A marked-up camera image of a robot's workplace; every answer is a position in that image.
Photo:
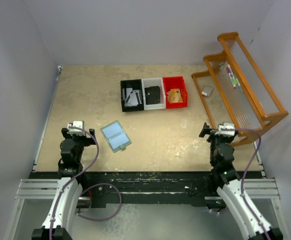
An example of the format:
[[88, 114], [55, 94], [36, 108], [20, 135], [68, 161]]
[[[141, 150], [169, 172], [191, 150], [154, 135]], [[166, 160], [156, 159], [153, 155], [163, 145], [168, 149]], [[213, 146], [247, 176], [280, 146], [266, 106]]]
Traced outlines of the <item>green leather card holder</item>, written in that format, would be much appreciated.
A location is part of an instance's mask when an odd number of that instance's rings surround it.
[[103, 126], [100, 130], [113, 153], [124, 151], [132, 143], [118, 120]]

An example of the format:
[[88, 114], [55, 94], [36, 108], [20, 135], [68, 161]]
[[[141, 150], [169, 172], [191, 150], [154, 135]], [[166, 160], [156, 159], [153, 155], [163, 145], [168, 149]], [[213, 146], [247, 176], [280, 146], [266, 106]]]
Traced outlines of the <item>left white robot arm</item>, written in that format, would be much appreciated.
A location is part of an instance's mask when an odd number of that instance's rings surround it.
[[83, 121], [73, 121], [61, 129], [57, 188], [47, 217], [34, 229], [32, 240], [71, 240], [71, 229], [79, 196], [88, 192], [81, 158], [85, 147], [98, 145], [95, 130], [85, 130]]

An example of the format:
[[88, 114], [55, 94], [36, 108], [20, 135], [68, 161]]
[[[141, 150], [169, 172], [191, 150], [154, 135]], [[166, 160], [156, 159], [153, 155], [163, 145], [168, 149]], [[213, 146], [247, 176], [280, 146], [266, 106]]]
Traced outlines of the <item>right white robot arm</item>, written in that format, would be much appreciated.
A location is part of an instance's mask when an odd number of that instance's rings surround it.
[[244, 240], [282, 240], [280, 228], [274, 228], [263, 217], [244, 188], [247, 173], [240, 177], [233, 161], [235, 149], [230, 145], [240, 129], [233, 123], [221, 123], [217, 129], [203, 124], [200, 138], [208, 136], [210, 165], [212, 166], [208, 191], [220, 196], [234, 217]]

